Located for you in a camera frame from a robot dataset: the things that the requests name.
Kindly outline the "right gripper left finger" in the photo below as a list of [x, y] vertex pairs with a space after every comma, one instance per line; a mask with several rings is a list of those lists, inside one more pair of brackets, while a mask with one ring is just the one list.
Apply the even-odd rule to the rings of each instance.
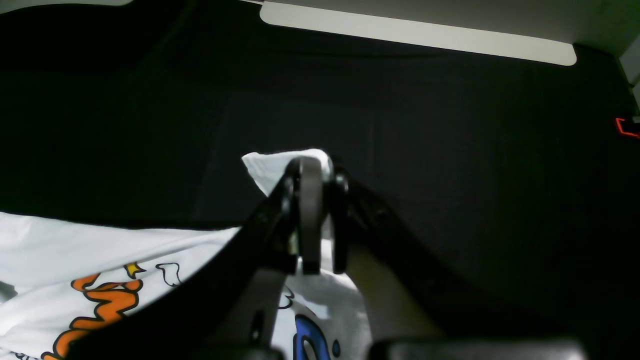
[[281, 292], [322, 262], [323, 171], [298, 157], [217, 255], [176, 289], [70, 346], [69, 360], [282, 360]]

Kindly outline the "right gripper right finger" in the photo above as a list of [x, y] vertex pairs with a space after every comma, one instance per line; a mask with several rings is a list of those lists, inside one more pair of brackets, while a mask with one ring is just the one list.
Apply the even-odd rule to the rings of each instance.
[[540, 315], [488, 294], [440, 260], [384, 199], [343, 167], [327, 178], [333, 269], [363, 297], [369, 360], [587, 360]]

